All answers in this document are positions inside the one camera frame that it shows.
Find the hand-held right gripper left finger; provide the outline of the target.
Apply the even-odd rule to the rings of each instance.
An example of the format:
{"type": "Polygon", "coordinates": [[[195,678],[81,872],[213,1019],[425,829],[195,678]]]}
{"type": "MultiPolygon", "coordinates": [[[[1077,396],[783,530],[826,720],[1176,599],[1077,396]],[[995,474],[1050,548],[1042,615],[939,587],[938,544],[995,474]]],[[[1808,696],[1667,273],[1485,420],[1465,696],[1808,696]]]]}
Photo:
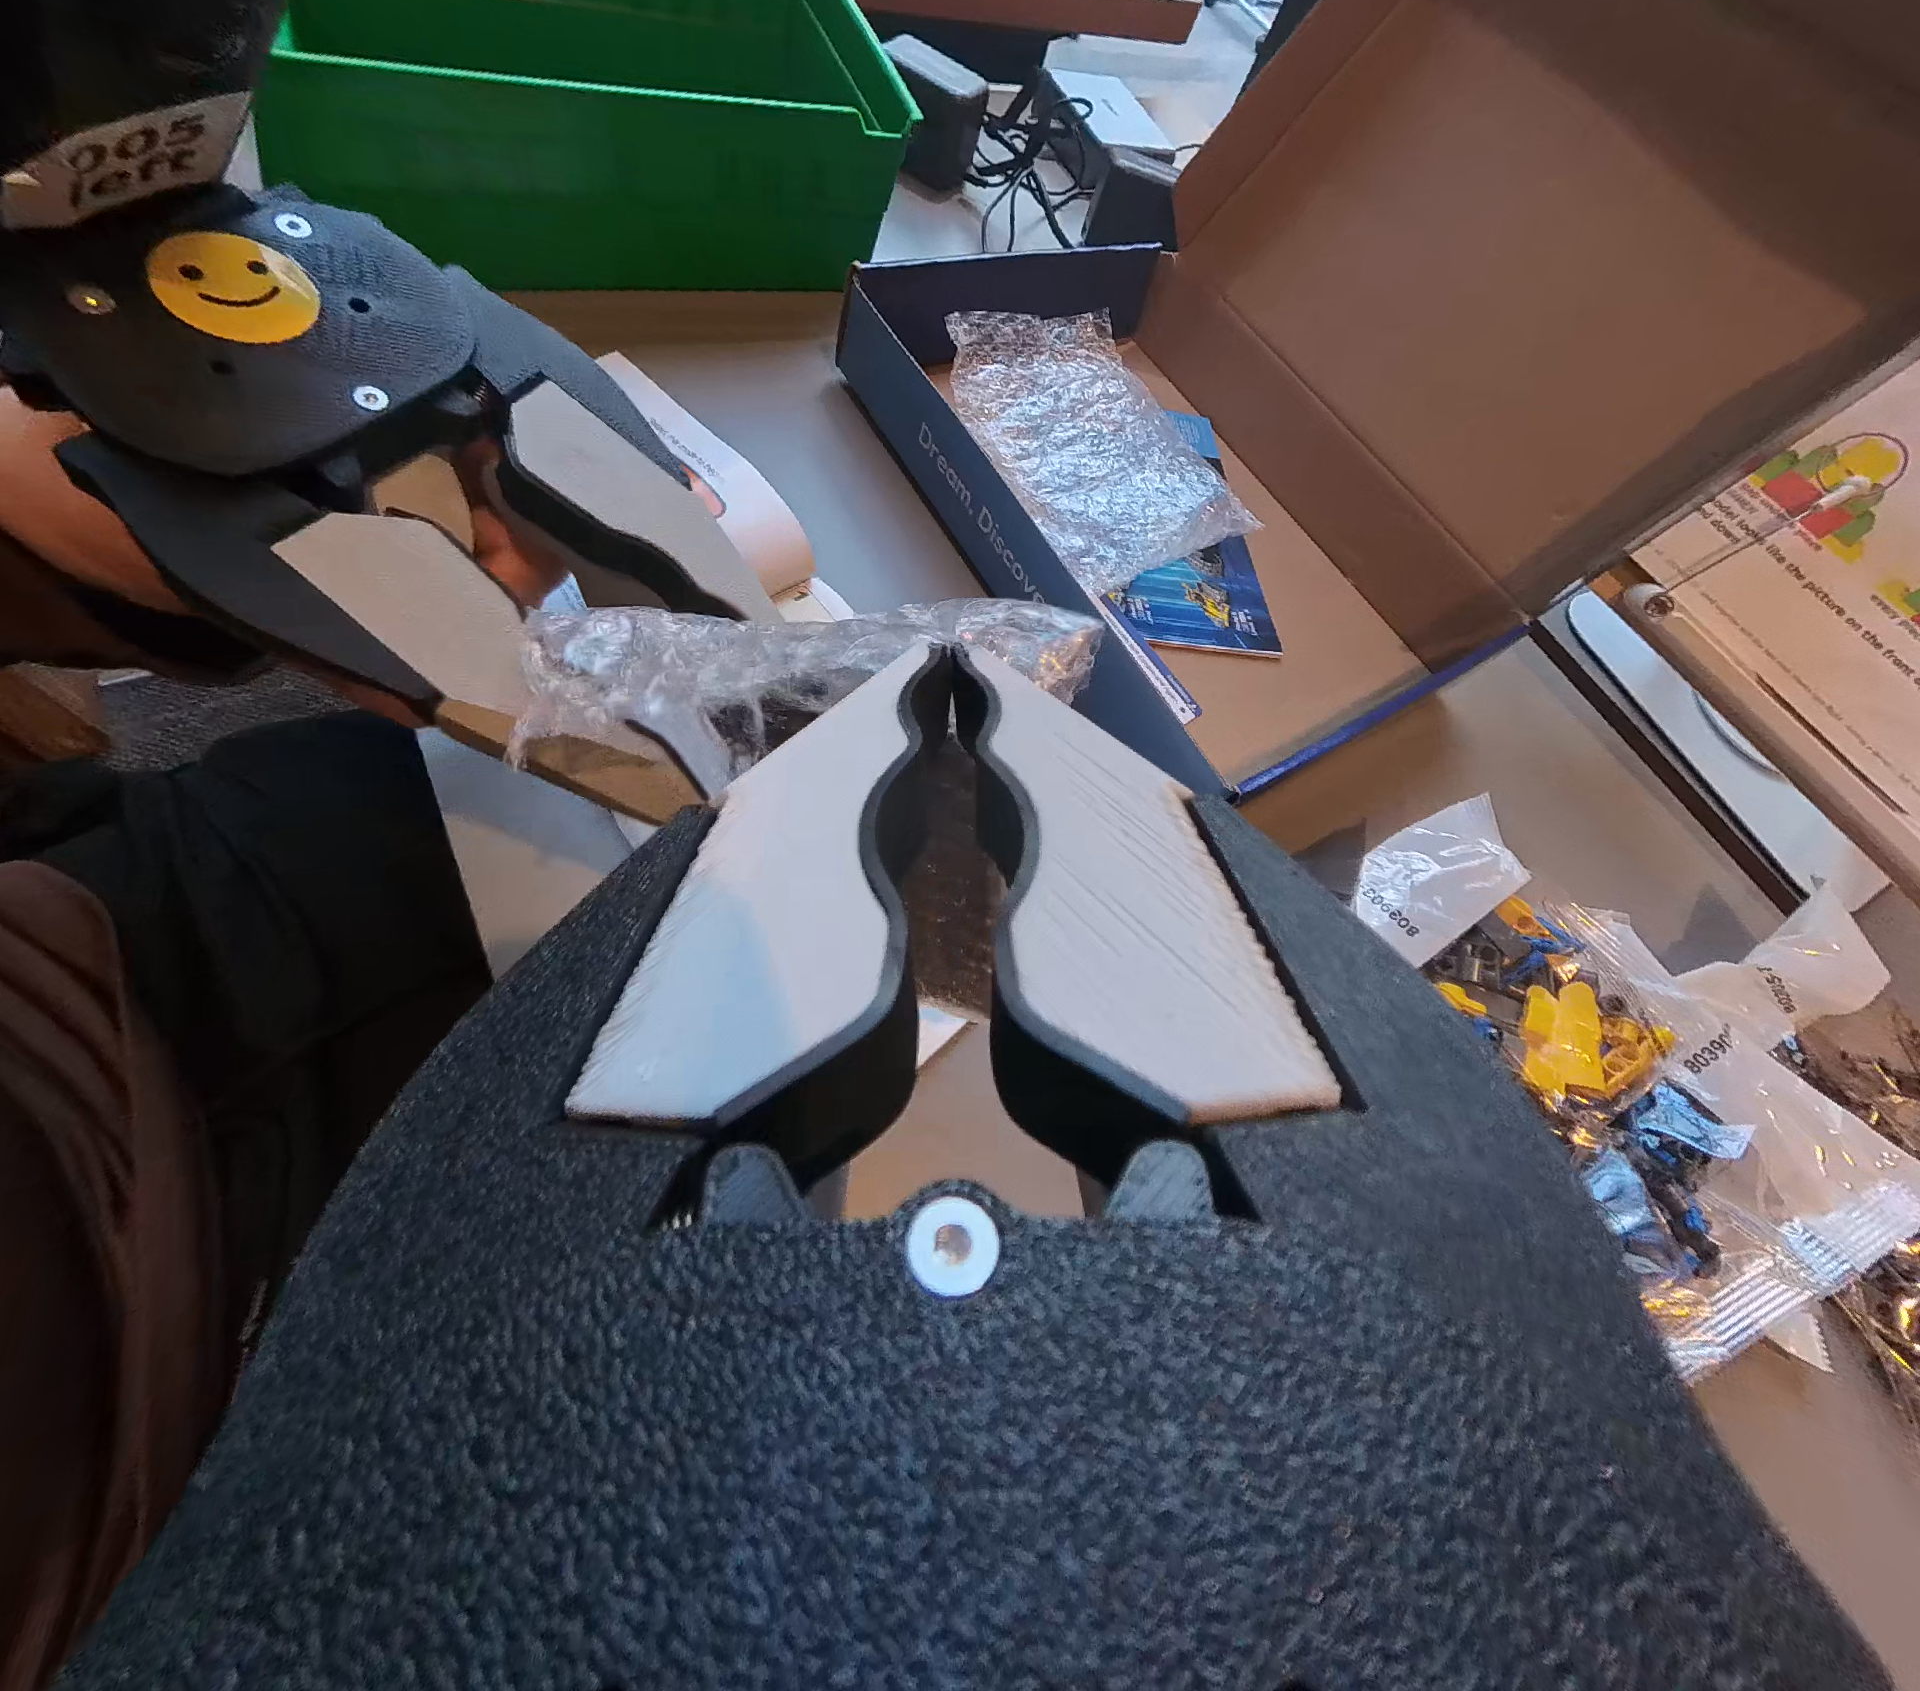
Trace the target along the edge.
{"type": "Polygon", "coordinates": [[[904,877],[949,735],[918,639],[733,781],[567,1098],[573,1121],[766,1148],[809,1189],[905,1108],[904,877]]]}

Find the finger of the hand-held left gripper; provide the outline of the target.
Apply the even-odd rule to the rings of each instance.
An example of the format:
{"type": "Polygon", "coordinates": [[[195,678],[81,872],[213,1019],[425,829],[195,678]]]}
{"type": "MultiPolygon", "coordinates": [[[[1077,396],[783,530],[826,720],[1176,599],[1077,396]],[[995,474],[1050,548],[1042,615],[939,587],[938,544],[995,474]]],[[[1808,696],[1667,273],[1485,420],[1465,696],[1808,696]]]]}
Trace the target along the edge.
{"type": "Polygon", "coordinates": [[[568,567],[590,608],[781,621],[709,503],[561,382],[511,406],[498,503],[568,567]]]}
{"type": "Polygon", "coordinates": [[[706,800],[671,756],[646,750],[634,733],[516,746],[516,727],[536,705],[523,605],[438,524],[398,513],[327,513],[273,550],[426,683],[429,720],[452,739],[650,826],[706,800]]]}

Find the blue-cover instruction booklet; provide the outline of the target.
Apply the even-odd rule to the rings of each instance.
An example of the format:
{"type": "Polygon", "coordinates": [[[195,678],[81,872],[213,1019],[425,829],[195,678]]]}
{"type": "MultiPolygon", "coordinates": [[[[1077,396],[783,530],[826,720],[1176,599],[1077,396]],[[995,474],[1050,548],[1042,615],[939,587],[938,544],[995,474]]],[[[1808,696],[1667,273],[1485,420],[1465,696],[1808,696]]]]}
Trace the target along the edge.
{"type": "MultiPolygon", "coordinates": [[[[597,363],[686,470],[692,494],[706,501],[783,621],[852,621],[853,605],[819,576],[812,540],[770,475],[683,408],[634,360],[603,352],[597,363]]],[[[963,1031],[976,1025],[976,1015],[956,992],[963,979],[938,955],[939,938],[918,908],[908,908],[908,938],[915,947],[918,1066],[929,1069],[943,1064],[963,1031]]]]}

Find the clear bag small dark parts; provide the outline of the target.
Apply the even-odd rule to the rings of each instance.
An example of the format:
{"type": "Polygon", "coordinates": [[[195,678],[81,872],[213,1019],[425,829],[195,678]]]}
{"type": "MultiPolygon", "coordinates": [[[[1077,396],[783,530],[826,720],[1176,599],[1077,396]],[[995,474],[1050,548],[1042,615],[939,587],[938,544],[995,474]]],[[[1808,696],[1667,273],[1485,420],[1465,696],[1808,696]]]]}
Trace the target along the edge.
{"type": "MultiPolygon", "coordinates": [[[[918,639],[989,652],[1073,705],[1102,636],[1086,615],[1024,599],[905,602],[781,625],[665,608],[539,613],[523,625],[530,703],[508,761],[543,768],[617,750],[714,797],[918,639]]],[[[925,775],[925,838],[904,892],[918,995],[925,1008],[987,1022],[1006,874],[975,834],[975,761],[952,727],[925,775]]]]}

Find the clear bag grey tracks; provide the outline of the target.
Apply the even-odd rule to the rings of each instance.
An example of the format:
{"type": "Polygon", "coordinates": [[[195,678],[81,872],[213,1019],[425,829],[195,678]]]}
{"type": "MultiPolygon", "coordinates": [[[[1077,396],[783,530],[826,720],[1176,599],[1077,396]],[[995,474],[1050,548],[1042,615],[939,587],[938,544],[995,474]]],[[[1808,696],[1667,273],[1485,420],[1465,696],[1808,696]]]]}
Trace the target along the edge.
{"type": "Polygon", "coordinates": [[[1111,312],[949,312],[946,333],[959,420],[1090,594],[1261,530],[1128,372],[1111,312]]]}

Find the blue cardboard box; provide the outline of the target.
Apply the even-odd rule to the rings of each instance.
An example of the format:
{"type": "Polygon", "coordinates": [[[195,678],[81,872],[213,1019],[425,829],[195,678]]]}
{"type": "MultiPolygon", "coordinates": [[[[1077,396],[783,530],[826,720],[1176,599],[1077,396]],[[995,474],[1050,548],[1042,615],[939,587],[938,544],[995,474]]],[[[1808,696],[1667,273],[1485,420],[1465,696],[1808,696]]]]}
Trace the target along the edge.
{"type": "Polygon", "coordinates": [[[1079,712],[1253,793],[1505,650],[1918,345],[1918,0],[1320,0],[1157,243],[868,263],[837,372],[995,596],[1086,605],[949,406],[956,312],[1104,312],[1210,416],[1284,655],[1079,712]]]}

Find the person's left forearm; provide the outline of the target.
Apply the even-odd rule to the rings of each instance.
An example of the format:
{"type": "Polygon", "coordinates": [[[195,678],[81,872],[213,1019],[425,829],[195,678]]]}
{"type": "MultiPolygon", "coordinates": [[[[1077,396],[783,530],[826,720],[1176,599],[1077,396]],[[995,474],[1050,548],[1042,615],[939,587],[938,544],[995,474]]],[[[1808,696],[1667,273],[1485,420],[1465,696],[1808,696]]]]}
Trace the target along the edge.
{"type": "Polygon", "coordinates": [[[3,665],[140,669],[195,687],[242,687],[265,671],[302,675],[350,705],[420,730],[389,691],[264,650],[200,617],[159,576],[134,533],[89,497],[81,522],[50,534],[3,530],[3,665]]]}

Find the grey desk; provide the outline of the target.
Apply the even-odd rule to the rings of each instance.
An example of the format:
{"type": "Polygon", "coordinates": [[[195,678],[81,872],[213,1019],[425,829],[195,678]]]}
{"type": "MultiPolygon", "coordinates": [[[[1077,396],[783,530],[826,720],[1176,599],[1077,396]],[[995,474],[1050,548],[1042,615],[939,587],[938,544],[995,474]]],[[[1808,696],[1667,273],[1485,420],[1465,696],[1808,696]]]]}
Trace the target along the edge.
{"type": "MultiPolygon", "coordinates": [[[[856,408],[833,342],[829,295],[539,295],[590,357],[621,352],[744,455],[799,513],[829,587],[860,608],[975,594],[975,576],[856,408]]],[[[614,816],[438,733],[420,755],[456,843],[491,970],[508,970],[631,852],[614,816]]],[[[1621,908],[1674,969],[1741,958],[1781,921],[1680,787],[1589,705],[1534,639],[1407,705],[1247,804],[1305,852],[1364,829],[1378,842],[1488,791],[1536,881],[1621,908]]],[[[1079,1212],[1070,1169],[1024,1139],[993,1092],[987,1035],[938,1055],[904,1119],[822,1206],[877,1217],[946,1177],[1020,1212],[1079,1212]]],[[[1772,1344],[1695,1391],[1805,1565],[1918,1686],[1918,1451],[1838,1324],[1834,1370],[1772,1344]]]]}

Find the person's left hand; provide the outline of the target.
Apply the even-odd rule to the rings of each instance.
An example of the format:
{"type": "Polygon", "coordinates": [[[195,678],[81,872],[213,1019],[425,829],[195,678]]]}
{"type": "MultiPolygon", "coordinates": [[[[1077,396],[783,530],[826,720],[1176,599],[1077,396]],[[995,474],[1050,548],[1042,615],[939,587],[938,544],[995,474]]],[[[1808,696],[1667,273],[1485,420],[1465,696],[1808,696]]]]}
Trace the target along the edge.
{"type": "Polygon", "coordinates": [[[541,608],[573,573],[539,530],[496,497],[498,461],[490,437],[420,455],[371,482],[371,508],[441,530],[519,608],[541,608]]]}

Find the thin blue printed leaflet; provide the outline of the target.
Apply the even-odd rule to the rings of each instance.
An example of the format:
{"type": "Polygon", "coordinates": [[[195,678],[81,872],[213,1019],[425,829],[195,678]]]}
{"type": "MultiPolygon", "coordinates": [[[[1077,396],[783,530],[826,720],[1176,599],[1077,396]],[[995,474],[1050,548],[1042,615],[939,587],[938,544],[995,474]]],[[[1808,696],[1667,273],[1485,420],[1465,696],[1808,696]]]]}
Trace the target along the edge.
{"type": "Polygon", "coordinates": [[[1164,408],[1170,431],[1181,437],[1187,452],[1222,482],[1220,497],[1200,497],[1198,513],[1176,513],[1176,501],[1164,480],[1148,487],[1128,482],[1107,497],[1107,524],[1112,544],[1107,562],[1136,562],[1126,584],[1102,594],[1104,608],[1132,643],[1148,650],[1191,650],[1205,655],[1279,657],[1284,639],[1274,625],[1261,576],[1249,548],[1259,515],[1235,494],[1222,446],[1210,416],[1164,408]],[[1177,561],[1148,567],[1144,544],[1167,538],[1198,538],[1202,519],[1229,515],[1235,533],[1198,544],[1177,561]]]}

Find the clear bag yellow blue parts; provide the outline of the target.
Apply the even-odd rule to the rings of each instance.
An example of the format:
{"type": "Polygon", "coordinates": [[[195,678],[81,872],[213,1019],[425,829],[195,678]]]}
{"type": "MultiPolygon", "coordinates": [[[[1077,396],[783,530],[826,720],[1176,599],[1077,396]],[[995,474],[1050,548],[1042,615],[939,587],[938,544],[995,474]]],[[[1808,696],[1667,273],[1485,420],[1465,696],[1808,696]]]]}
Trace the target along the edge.
{"type": "Polygon", "coordinates": [[[1918,1235],[1918,1159],[1772,1050],[1886,1000],[1886,961],[1831,887],[1677,974],[1528,883],[1478,793],[1368,850],[1350,908],[1530,1094],[1685,1382],[1759,1341],[1823,1366],[1816,1310],[1918,1235]]]}

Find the black electronic device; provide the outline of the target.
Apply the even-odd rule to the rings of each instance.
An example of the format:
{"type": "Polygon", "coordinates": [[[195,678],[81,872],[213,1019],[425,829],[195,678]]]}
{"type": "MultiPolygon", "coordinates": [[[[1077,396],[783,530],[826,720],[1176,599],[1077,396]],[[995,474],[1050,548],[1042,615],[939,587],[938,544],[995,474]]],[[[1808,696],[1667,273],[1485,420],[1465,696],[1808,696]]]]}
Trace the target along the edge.
{"type": "Polygon", "coordinates": [[[885,57],[923,115],[904,148],[904,176],[932,196],[963,191],[989,115],[989,80],[915,33],[885,41],[885,57]]]}

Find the small black box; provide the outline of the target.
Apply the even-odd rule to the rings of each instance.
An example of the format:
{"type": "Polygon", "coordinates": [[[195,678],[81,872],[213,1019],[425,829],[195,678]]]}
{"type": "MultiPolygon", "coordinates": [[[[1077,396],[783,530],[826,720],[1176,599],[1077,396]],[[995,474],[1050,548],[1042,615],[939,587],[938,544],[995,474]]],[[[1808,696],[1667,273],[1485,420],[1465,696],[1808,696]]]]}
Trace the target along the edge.
{"type": "Polygon", "coordinates": [[[1099,174],[1081,219],[1081,248],[1144,248],[1177,250],[1176,159],[1112,148],[1099,174]]]}

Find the white flat adapter box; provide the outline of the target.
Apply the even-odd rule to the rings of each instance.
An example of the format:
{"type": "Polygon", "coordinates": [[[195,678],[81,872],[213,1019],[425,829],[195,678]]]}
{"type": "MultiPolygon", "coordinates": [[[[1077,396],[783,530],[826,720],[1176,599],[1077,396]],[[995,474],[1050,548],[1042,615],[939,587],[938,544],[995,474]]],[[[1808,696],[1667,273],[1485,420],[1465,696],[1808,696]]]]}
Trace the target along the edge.
{"type": "Polygon", "coordinates": [[[1160,122],[1118,73],[1042,68],[1035,99],[1060,104],[1070,130],[1102,152],[1132,148],[1160,160],[1177,159],[1160,122]]]}

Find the white printed poster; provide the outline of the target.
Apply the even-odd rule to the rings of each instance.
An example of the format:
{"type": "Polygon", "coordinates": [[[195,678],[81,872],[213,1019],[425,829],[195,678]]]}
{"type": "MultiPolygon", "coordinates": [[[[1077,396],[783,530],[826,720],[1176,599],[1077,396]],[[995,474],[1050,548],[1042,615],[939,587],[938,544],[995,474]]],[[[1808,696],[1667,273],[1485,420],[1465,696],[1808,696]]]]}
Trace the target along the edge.
{"type": "Polygon", "coordinates": [[[1894,812],[1918,816],[1918,363],[1636,550],[1894,812]]]}

